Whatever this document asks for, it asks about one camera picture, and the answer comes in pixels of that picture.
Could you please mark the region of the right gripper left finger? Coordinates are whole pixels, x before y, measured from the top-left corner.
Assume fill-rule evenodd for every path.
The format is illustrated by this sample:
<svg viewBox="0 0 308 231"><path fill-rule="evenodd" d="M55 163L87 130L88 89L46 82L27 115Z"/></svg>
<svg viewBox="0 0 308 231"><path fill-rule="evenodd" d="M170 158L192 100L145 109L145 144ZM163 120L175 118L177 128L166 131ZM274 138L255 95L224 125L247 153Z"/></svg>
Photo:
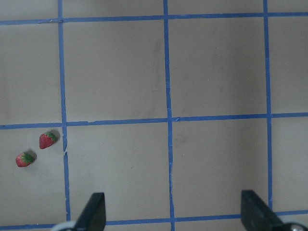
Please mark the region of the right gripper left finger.
<svg viewBox="0 0 308 231"><path fill-rule="evenodd" d="M93 193L76 221L55 225L52 231L103 231L106 226L105 196Z"/></svg>

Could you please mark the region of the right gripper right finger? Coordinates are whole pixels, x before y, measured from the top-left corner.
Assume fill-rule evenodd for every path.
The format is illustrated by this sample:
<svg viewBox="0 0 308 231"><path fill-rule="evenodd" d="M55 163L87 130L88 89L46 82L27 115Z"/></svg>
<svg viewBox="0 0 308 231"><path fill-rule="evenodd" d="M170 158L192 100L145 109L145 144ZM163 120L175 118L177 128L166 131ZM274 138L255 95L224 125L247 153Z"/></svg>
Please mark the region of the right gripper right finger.
<svg viewBox="0 0 308 231"><path fill-rule="evenodd" d="M283 222L253 191L241 191L241 223L246 231L306 231L298 222Z"/></svg>

